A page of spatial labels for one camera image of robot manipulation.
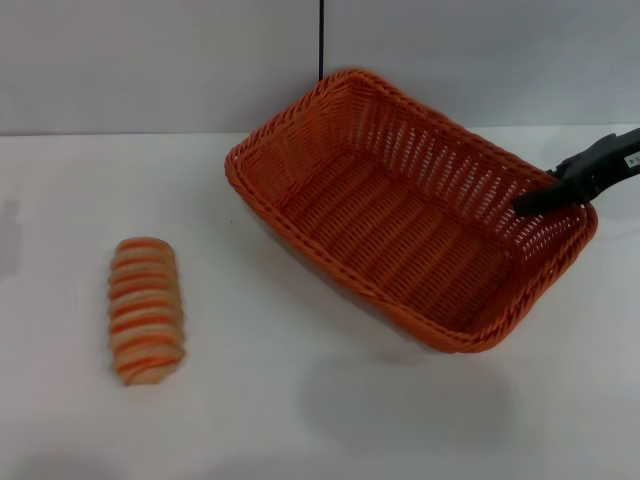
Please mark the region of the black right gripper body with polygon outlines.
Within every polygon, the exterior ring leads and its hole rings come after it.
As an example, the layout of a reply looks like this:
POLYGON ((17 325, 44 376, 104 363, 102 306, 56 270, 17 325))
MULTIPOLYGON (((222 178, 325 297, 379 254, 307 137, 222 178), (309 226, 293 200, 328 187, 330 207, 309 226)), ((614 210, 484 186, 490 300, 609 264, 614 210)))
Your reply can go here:
POLYGON ((639 129, 611 133, 565 159, 555 177, 562 204, 585 204, 611 186, 639 174, 639 129))

